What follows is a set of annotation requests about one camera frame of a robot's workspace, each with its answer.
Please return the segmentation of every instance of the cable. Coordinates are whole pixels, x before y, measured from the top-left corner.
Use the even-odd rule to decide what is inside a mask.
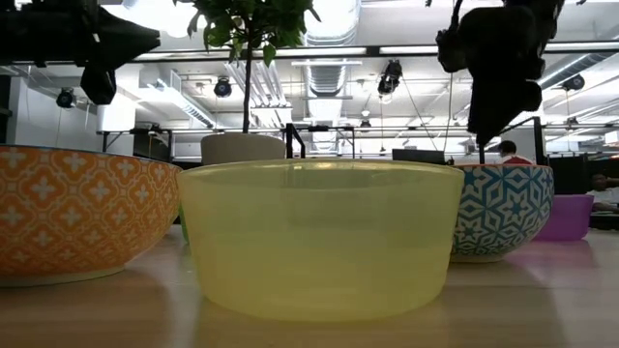
[[[380,152],[385,152],[385,125],[383,124],[383,96],[379,97],[380,101]]]
[[[404,79],[404,81],[406,81],[406,78],[404,77],[404,74],[402,74],[402,79]],[[432,146],[434,147],[434,150],[438,151],[438,147],[436,147],[436,144],[434,144],[434,140],[432,139],[432,136],[430,135],[429,130],[427,130],[426,123],[424,122],[424,119],[422,118],[421,112],[419,112],[419,109],[417,108],[417,104],[413,100],[413,94],[410,93],[410,89],[408,88],[408,84],[406,82],[404,82],[404,87],[406,87],[406,92],[408,92],[408,98],[413,103],[413,107],[415,108],[415,112],[417,112],[417,117],[419,117],[419,121],[422,123],[422,127],[424,127],[424,130],[426,131],[426,134],[427,134],[427,137],[429,138],[429,141],[432,142]]]
[[[90,114],[90,102],[86,102],[86,123],[84,123],[84,130],[88,131],[88,116]]]
[[[454,74],[450,73],[449,78],[449,105],[448,105],[448,113],[449,117],[447,118],[447,129],[445,130],[445,143],[443,144],[443,152],[447,150],[447,138],[449,135],[449,126],[452,123],[452,96],[454,95]]]
[[[58,112],[58,128],[56,129],[56,145],[58,147],[58,138],[60,137],[60,124],[62,122],[62,107],[59,107],[60,112]]]

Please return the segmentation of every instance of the wooden table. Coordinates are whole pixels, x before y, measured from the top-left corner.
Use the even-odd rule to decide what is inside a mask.
[[[179,228],[106,278],[0,290],[2,348],[617,348],[619,236],[453,265],[442,295],[353,324],[264,321],[202,300]]]

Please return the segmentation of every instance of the ceramic bowl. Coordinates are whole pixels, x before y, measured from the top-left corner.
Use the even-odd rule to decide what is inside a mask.
[[[147,159],[0,146],[0,286],[122,271],[177,217],[180,171]]]
[[[589,232],[592,209],[593,196],[591,195],[555,195],[550,219],[535,240],[574,242],[583,239]]]
[[[537,165],[463,165],[452,261],[492,262],[531,241],[552,209],[552,169]]]
[[[447,166],[346,159],[184,171],[202,293],[292,321],[368,320],[424,305],[445,282],[463,177]]]

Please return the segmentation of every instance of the geometric pattern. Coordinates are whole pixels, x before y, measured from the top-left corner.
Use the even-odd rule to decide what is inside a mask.
[[[123,266],[178,216],[180,171],[149,159],[0,146],[0,276]]]
[[[550,217],[552,169],[470,165],[457,213],[452,255],[499,256],[532,240]]]

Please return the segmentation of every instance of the translucent bowl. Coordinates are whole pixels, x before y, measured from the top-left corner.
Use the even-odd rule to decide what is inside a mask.
[[[250,315],[368,320],[443,287],[462,171],[386,160],[270,160],[178,175],[203,294]]]
[[[0,145],[0,287],[122,271],[177,217],[180,171],[155,160]]]
[[[550,219],[535,237],[536,241],[580,241],[589,232],[593,196],[588,194],[557,194],[554,196]]]

